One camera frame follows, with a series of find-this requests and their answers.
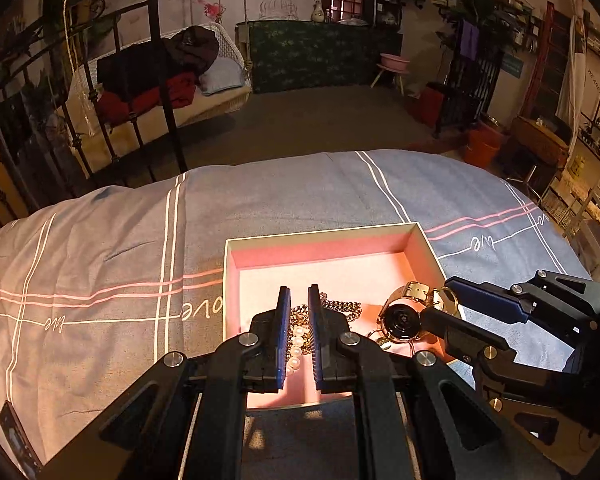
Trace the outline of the pale green pink-lined box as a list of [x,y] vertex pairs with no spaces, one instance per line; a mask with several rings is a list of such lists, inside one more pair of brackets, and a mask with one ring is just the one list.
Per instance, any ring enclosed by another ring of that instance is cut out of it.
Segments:
[[351,330],[367,335],[386,300],[411,281],[434,288],[445,281],[417,223],[234,238],[225,243],[224,337],[274,309],[282,286],[297,307],[313,284],[330,300],[358,302],[362,314]]

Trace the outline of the red bucket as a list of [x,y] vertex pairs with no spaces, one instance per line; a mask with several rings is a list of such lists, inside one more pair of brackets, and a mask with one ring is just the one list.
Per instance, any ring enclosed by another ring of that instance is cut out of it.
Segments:
[[486,169],[500,151],[505,136],[492,128],[473,128],[468,133],[463,159],[466,164]]

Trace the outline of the blue striped bed sheet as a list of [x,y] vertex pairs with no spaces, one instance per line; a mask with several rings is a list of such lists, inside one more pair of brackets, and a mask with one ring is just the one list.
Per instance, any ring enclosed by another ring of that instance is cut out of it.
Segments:
[[[584,266],[531,200],[411,151],[207,166],[105,186],[0,228],[0,411],[50,460],[166,352],[222,339],[232,238],[416,223],[448,275],[500,286]],[[0,425],[0,478],[20,478]]]

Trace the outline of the grey pillow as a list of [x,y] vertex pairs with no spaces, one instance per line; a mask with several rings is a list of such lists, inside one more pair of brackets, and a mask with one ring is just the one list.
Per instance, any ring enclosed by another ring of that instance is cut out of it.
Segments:
[[199,78],[199,88],[204,96],[237,89],[244,84],[245,75],[242,66],[232,58],[222,56],[219,56]]

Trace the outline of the green patterned cabinet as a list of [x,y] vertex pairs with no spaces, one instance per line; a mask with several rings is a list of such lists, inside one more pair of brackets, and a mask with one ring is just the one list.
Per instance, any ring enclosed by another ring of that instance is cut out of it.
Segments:
[[402,34],[384,26],[249,21],[235,36],[257,94],[370,84],[380,56],[402,49]]

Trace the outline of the pink basin on stool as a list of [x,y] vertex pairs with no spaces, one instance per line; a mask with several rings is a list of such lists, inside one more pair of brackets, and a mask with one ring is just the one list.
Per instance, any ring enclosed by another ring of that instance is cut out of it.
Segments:
[[393,74],[393,78],[398,82],[401,96],[404,96],[403,77],[408,74],[409,65],[410,61],[406,58],[401,58],[399,55],[381,53],[380,63],[378,64],[379,72],[370,86],[374,88],[384,73],[390,73]]

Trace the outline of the white wicker swing seat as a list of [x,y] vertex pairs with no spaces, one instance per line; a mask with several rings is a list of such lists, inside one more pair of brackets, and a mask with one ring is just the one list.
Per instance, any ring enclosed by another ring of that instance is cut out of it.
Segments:
[[[151,142],[167,134],[178,132],[195,122],[234,112],[246,104],[251,94],[251,81],[247,75],[244,58],[234,41],[219,24],[193,26],[201,26],[215,32],[220,45],[218,57],[232,58],[242,66],[245,84],[237,89],[204,96],[198,82],[193,103],[181,108],[171,105],[166,85],[160,84],[160,106],[140,116],[132,115],[127,122],[113,127],[106,124],[96,110],[96,102],[102,93],[102,86],[97,81],[97,61],[133,44],[87,61],[74,70],[66,102],[58,107],[58,112],[67,121],[71,133],[70,150],[84,174],[89,176],[99,172],[116,160],[143,151]],[[134,44],[147,41],[154,44],[148,39]]]

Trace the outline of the red and black clothes pile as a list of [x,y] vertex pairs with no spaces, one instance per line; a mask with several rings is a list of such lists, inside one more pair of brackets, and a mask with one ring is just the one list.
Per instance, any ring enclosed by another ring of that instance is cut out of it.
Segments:
[[106,124],[117,127],[162,104],[160,84],[166,85],[171,105],[193,103],[201,76],[219,54],[215,32],[190,26],[160,44],[133,44],[97,61],[97,81],[102,93],[97,113]]

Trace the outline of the black smartphone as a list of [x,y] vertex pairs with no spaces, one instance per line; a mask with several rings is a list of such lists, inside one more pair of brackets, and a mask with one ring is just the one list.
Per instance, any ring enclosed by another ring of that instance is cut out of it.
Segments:
[[12,402],[6,401],[3,404],[0,411],[0,425],[24,475],[31,480],[38,478],[43,464],[35,453]]

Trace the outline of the black iron bed frame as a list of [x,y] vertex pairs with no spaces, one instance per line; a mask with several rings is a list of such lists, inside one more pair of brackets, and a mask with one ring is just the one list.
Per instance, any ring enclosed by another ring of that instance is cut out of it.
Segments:
[[160,0],[34,0],[0,42],[0,226],[187,167]]

